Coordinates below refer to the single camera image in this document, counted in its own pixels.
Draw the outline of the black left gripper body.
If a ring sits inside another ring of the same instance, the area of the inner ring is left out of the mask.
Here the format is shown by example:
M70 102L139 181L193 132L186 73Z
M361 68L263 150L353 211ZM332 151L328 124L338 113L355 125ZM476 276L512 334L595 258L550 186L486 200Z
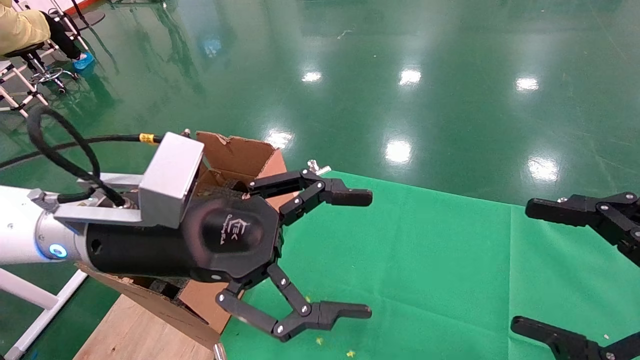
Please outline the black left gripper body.
M96 271L118 276L257 283L275 261L281 216L265 199L194 199L178 228L89 224L86 248Z

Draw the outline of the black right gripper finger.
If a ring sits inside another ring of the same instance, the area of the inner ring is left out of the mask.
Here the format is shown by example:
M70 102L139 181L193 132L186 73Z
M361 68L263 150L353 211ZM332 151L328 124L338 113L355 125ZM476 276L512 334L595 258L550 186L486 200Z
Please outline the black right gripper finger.
M525 316L513 317L510 330L522 337L546 344L556 360L633 360L640 356L638 332L608 346L601 346L580 333Z
M525 214L547 223L592 228L634 265L640 265L640 200L635 193L603 198L582 194L557 200L531 198Z

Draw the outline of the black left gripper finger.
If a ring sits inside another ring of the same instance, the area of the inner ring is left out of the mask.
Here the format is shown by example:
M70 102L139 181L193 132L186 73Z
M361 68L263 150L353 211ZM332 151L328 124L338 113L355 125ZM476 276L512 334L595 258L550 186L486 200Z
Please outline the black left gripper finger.
M264 271L278 291L290 305L292 311L284 319L278 320L268 313L242 301L242 284L231 281L217 294L217 305L231 316L267 335L285 343L306 330L330 331L338 319L370 319L372 310L365 304L339 301L310 302L278 264L270 264Z
M350 188L340 178L322 178L310 170L288 171L256 178L248 185L251 196L264 199L297 193L278 208L279 222L290 226L318 205L327 203L337 207L368 207L373 192Z

